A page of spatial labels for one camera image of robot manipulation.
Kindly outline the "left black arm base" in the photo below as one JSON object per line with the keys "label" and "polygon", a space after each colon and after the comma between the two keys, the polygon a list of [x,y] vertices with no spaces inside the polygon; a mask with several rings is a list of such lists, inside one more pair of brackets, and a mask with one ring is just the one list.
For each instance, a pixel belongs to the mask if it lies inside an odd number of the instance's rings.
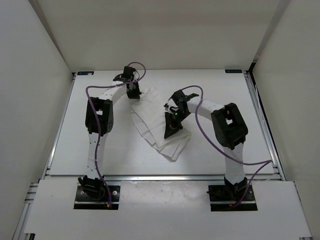
{"label": "left black arm base", "polygon": [[118,210],[121,186],[109,185],[108,189],[97,178],[79,177],[73,208],[75,210]]}

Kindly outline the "white pleated skirt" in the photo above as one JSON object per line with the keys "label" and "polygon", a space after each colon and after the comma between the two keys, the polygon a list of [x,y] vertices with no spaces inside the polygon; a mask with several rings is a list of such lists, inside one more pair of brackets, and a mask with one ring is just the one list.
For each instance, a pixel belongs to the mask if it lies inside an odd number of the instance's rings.
{"label": "white pleated skirt", "polygon": [[177,161],[181,152],[192,138],[187,129],[180,130],[165,139],[165,99],[155,88],[142,91],[142,96],[130,106],[130,113],[140,135],[160,154],[171,161]]}

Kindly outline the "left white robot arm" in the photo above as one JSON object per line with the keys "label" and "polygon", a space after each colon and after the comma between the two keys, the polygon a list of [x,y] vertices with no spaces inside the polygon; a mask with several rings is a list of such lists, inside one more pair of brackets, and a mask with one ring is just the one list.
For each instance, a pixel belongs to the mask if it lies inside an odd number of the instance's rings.
{"label": "left white robot arm", "polygon": [[87,173],[78,181],[93,200],[100,200],[109,191],[100,168],[103,166],[106,139],[114,125],[114,105],[124,95],[129,99],[140,99],[139,81],[146,72],[142,63],[133,61],[114,77],[112,85],[89,85],[85,88],[85,127],[89,136],[89,152]]}

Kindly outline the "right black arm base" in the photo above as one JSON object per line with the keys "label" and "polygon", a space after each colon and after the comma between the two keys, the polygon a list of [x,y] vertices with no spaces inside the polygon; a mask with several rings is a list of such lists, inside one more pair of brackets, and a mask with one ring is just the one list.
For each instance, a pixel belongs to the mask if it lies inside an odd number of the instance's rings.
{"label": "right black arm base", "polygon": [[209,195],[210,211],[257,211],[258,207],[253,186],[249,186],[248,191],[243,197],[245,190],[244,188],[240,192],[233,194],[226,185],[209,185],[207,193]]}

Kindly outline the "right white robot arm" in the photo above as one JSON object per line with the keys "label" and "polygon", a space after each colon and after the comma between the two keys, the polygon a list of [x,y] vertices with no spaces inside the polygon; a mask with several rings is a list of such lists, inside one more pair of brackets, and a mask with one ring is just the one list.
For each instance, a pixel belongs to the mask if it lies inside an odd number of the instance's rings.
{"label": "right white robot arm", "polygon": [[243,148],[249,131],[237,105],[217,104],[203,100],[196,93],[186,95],[180,89],[172,94],[164,109],[165,139],[182,130],[182,121],[190,114],[212,121],[216,141],[222,146],[222,155],[225,157],[224,193],[230,200],[238,199],[248,184]]}

